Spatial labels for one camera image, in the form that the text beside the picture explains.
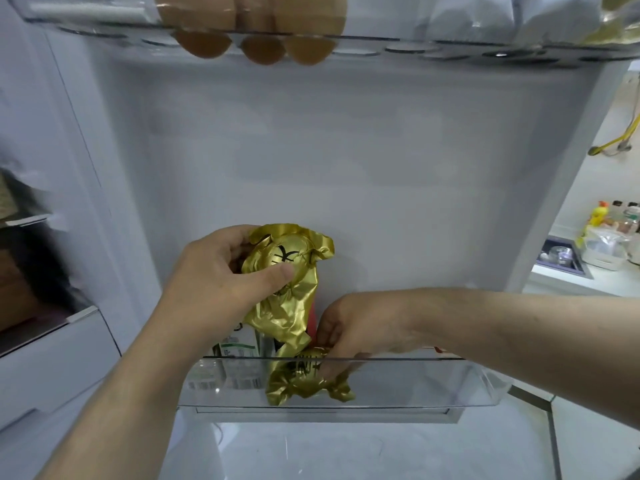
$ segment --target hand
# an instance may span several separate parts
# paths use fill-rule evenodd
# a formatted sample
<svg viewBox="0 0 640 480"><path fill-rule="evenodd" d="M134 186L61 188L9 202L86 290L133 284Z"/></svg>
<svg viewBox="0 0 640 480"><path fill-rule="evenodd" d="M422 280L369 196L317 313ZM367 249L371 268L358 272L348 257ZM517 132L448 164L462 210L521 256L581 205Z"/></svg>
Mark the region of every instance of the hand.
<svg viewBox="0 0 640 480"><path fill-rule="evenodd" d="M364 358L382 352L409 352L423 346L405 306L410 290L354 293L327 308L317 332L318 345L332 347L327 358ZM332 379L348 363L325 361L320 373Z"/></svg>
<svg viewBox="0 0 640 480"><path fill-rule="evenodd" d="M255 228L220 229L185 247L143 331L153 335L155 347L191 366L227 337L252 306L292 280L290 264L238 274Z"/></svg>

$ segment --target person's left hand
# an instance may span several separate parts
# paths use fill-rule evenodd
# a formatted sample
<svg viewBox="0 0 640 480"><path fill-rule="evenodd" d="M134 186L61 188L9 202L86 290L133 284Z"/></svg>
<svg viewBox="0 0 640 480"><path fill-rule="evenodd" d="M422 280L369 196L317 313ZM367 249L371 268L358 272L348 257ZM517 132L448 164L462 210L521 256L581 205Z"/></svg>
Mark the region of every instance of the person's left hand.
<svg viewBox="0 0 640 480"><path fill-rule="evenodd" d="M252 306L292 280L290 264L239 274L255 228L220 229L185 247L145 327L157 347L191 365L227 337Z"/></svg>

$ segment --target brown egg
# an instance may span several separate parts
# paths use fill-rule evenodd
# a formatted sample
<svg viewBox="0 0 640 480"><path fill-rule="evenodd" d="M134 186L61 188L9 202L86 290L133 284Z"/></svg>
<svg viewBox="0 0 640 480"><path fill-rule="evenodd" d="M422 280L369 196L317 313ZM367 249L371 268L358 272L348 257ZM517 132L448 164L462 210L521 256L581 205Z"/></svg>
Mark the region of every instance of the brown egg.
<svg viewBox="0 0 640 480"><path fill-rule="evenodd" d="M265 35L249 35L242 40L240 48L247 59L263 66L279 62L286 53L279 39Z"/></svg>
<svg viewBox="0 0 640 480"><path fill-rule="evenodd" d="M188 53L200 57L201 59L213 59L224 54L231 39L222 32L188 32L185 30L176 30L173 38Z"/></svg>
<svg viewBox="0 0 640 480"><path fill-rule="evenodd" d="M271 0L236 0L236 7L238 30L261 34L275 31ZM265 35L245 38L240 48L247 59L265 66L275 64L285 55L282 42L276 37Z"/></svg>
<svg viewBox="0 0 640 480"><path fill-rule="evenodd" d="M282 42L289 56L298 64L314 66L331 55L337 45L331 39L322 37L286 37Z"/></svg>
<svg viewBox="0 0 640 480"><path fill-rule="evenodd" d="M236 28L235 0L156 0L162 23L169 27L228 31Z"/></svg>
<svg viewBox="0 0 640 480"><path fill-rule="evenodd" d="M272 0L276 30L294 35L342 35L347 0ZM287 37L287 53L299 64L322 62L336 43L318 37Z"/></svg>

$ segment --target person's right hand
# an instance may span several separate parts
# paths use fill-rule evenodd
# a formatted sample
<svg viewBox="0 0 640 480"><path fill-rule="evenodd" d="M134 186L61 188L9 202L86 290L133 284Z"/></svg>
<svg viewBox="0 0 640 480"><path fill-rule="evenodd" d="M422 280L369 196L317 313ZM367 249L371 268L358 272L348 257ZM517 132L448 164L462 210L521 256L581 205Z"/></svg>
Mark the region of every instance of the person's right hand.
<svg viewBox="0 0 640 480"><path fill-rule="evenodd" d="M327 358L364 358L382 352L409 352L424 337L406 313L411 291L354 293L329 306L320 320L318 345L332 347ZM333 379L349 364L325 360L320 373Z"/></svg>

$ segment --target red package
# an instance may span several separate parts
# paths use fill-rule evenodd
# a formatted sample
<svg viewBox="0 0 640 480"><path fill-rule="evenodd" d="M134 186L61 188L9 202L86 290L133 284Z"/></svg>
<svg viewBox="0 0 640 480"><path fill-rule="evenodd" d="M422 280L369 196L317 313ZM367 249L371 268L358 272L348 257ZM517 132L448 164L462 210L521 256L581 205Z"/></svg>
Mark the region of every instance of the red package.
<svg viewBox="0 0 640 480"><path fill-rule="evenodd" d="M309 310L309 320L307 322L307 334L311 337L311 343L316 342L316 331L318 329L318 320L316 318L316 304L311 304L311 310Z"/></svg>

